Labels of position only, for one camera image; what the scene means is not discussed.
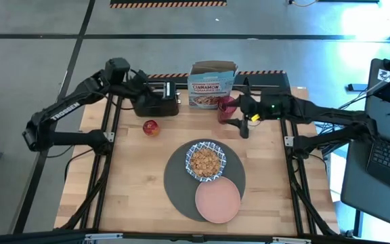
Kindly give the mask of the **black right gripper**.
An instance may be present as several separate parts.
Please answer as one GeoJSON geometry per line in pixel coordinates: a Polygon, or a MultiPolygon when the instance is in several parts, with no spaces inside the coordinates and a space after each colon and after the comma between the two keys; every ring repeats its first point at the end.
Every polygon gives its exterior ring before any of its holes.
{"type": "Polygon", "coordinates": [[[241,138],[249,137],[248,120],[274,120],[284,116],[284,94],[273,94],[267,89],[254,94],[249,87],[241,87],[240,92],[240,96],[230,100],[227,105],[240,106],[243,120],[228,119],[227,123],[239,129],[241,138]]]}

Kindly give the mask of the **red translucent cup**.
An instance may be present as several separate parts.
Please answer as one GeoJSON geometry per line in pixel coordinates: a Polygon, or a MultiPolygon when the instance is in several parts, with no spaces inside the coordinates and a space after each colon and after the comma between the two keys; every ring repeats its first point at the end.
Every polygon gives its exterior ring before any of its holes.
{"type": "Polygon", "coordinates": [[[226,124],[226,121],[232,118],[232,115],[234,114],[236,107],[228,106],[228,103],[233,101],[234,98],[231,96],[222,97],[219,99],[217,105],[218,108],[217,119],[220,124],[226,124]]]}

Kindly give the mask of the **black toaster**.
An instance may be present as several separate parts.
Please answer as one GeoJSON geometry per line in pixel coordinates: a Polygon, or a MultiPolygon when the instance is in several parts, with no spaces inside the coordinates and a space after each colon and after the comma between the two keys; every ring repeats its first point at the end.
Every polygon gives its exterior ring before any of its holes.
{"type": "Polygon", "coordinates": [[[138,117],[170,117],[179,113],[179,98],[174,81],[144,85],[131,104],[138,117]]]}

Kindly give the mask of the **cinnamon squares cereal box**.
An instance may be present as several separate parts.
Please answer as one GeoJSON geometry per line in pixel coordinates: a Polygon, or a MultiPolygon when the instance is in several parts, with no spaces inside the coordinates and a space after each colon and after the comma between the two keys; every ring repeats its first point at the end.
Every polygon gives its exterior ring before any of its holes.
{"type": "Polygon", "coordinates": [[[222,97],[233,88],[238,66],[232,61],[208,60],[192,65],[188,76],[188,102],[191,108],[217,109],[222,97]]]}

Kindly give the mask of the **red apple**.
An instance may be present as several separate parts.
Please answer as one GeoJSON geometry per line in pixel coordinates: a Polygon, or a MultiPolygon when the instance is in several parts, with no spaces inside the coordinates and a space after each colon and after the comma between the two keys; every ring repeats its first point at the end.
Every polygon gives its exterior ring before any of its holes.
{"type": "Polygon", "coordinates": [[[147,136],[157,136],[160,133],[160,127],[155,120],[146,121],[142,129],[147,136]]]}

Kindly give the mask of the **orange black hazard strip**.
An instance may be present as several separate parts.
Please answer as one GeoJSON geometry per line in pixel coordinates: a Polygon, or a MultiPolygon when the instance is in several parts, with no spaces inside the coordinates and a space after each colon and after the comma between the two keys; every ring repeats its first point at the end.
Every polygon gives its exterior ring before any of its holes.
{"type": "MultiPolygon", "coordinates": [[[[285,70],[256,70],[256,71],[238,71],[236,75],[266,75],[266,74],[286,74],[285,70]]],[[[189,77],[189,73],[167,73],[147,75],[149,79],[189,77]]]]}

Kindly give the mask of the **brown cereal pieces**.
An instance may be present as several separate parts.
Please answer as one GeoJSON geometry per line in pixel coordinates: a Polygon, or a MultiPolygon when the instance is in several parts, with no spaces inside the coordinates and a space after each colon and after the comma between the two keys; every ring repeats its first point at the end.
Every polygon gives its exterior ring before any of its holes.
{"type": "Polygon", "coordinates": [[[192,154],[190,165],[197,176],[207,178],[219,172],[221,161],[214,151],[202,148],[192,154]]]}

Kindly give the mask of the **blue patterned white bowl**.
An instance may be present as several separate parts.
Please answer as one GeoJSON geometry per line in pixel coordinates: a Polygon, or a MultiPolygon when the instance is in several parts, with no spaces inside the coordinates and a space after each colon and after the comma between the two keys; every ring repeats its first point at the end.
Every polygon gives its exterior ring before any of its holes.
{"type": "Polygon", "coordinates": [[[212,182],[212,181],[218,179],[219,177],[222,176],[226,164],[227,164],[227,156],[225,155],[223,149],[220,147],[219,143],[216,143],[213,141],[201,141],[201,142],[197,142],[197,143],[191,145],[191,147],[189,147],[188,151],[186,152],[186,156],[185,156],[185,169],[186,169],[186,171],[195,180],[198,180],[199,182],[212,182]],[[210,150],[214,151],[221,161],[221,167],[219,169],[219,172],[217,174],[215,174],[211,177],[207,177],[207,178],[197,176],[193,172],[192,167],[190,165],[190,159],[192,158],[192,154],[194,152],[202,149],[202,148],[206,148],[206,149],[210,149],[210,150]]]}

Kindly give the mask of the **orange black hazard floor tape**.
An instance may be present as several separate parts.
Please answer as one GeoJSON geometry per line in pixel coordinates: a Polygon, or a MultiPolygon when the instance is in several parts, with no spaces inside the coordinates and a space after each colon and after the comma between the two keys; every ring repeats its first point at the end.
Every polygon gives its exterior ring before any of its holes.
{"type": "Polygon", "coordinates": [[[112,9],[225,7],[227,5],[227,0],[110,0],[112,9]]]}

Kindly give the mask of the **round grey woven placemat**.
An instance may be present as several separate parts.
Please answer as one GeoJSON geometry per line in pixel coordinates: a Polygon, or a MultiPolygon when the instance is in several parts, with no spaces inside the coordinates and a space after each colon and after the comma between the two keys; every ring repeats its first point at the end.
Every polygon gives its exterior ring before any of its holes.
{"type": "Polygon", "coordinates": [[[196,208],[195,194],[200,184],[186,170],[186,154],[191,147],[206,142],[218,145],[225,153],[227,163],[222,176],[231,180],[240,193],[242,199],[246,187],[246,174],[239,156],[226,144],[211,140],[197,139],[180,146],[169,158],[164,172],[164,186],[166,194],[173,206],[185,217],[199,222],[206,222],[196,208]]]}

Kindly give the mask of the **black table edge bar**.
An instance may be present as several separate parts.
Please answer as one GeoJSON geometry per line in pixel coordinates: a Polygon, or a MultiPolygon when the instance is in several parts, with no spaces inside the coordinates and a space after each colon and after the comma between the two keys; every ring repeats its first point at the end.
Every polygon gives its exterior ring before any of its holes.
{"type": "Polygon", "coordinates": [[[98,232],[94,228],[80,230],[54,229],[46,232],[28,232],[0,235],[0,244],[77,244],[101,240],[143,239],[187,241],[206,243],[209,241],[257,242],[265,244],[390,244],[382,241],[347,238],[342,235],[324,236],[303,234],[296,237],[274,237],[257,235],[203,235],[142,232],[98,232]]]}

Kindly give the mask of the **grey laptop stand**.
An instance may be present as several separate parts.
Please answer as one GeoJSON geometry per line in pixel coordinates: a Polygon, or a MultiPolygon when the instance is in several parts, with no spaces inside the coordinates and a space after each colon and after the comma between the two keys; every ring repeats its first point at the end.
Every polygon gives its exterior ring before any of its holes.
{"type": "MultiPolygon", "coordinates": [[[[390,60],[373,59],[370,65],[367,99],[390,82],[390,60]]],[[[349,144],[341,193],[342,202],[390,223],[390,186],[370,175],[367,163],[373,143],[353,141],[349,144]]]]}

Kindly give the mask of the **black rail behind table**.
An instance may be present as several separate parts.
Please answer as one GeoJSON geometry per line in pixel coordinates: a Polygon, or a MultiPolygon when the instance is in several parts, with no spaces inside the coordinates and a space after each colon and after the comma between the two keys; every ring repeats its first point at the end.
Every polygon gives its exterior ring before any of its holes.
{"type": "MultiPolygon", "coordinates": [[[[265,87],[279,87],[281,89],[288,89],[290,87],[287,74],[236,75],[233,90],[237,90],[239,87],[243,87],[244,80],[246,78],[249,80],[251,89],[253,91],[260,91],[265,87]]],[[[177,89],[188,88],[188,77],[149,79],[149,81],[151,82],[159,82],[165,80],[174,81],[177,89]]]]}

